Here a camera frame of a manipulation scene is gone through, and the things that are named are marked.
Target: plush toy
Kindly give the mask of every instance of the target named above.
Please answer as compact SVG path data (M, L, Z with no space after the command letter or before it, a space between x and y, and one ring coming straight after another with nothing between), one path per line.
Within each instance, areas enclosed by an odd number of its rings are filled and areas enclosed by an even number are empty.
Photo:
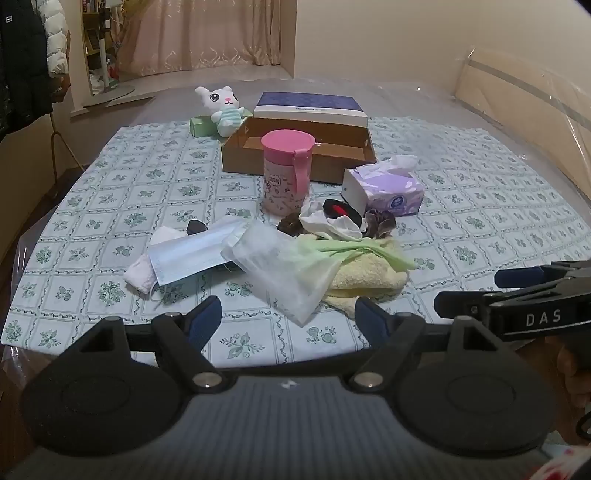
M195 88L204 106L212 114L212 122L217 125L217 132L223 137L232 135L242 125L244 108L231 87L224 87L210 92L205 87Z

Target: curtain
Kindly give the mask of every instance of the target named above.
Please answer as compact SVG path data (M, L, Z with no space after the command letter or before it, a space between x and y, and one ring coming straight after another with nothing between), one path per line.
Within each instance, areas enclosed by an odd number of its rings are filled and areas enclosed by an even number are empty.
M125 8L123 72L279 64L280 0L131 0Z

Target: purple tissue box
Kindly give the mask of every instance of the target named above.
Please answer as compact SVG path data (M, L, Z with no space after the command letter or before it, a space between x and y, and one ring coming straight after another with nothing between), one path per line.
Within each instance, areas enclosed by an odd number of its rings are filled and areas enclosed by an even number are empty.
M355 170L345 170L341 194L360 215L375 208L398 217L418 213L425 187L411 176L382 173L362 179Z

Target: green cloth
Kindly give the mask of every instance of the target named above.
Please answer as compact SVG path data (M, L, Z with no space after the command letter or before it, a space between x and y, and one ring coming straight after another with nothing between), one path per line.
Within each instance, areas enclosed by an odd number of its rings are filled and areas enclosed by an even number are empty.
M311 235L300 235L297 237L297 240L315 250L328 253L331 257L338 259L342 264L360 255L372 253L386 260L396 272L404 272L416 268L414 261L409 260L402 254L392 237L382 240L362 238L359 242L349 242L317 239Z

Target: pink cup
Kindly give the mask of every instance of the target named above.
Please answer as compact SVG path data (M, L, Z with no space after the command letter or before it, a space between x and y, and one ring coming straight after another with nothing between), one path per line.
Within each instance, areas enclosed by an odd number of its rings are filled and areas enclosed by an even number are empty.
M299 212L310 187L316 139L298 130L273 130L261 138L264 155L264 207L285 216Z

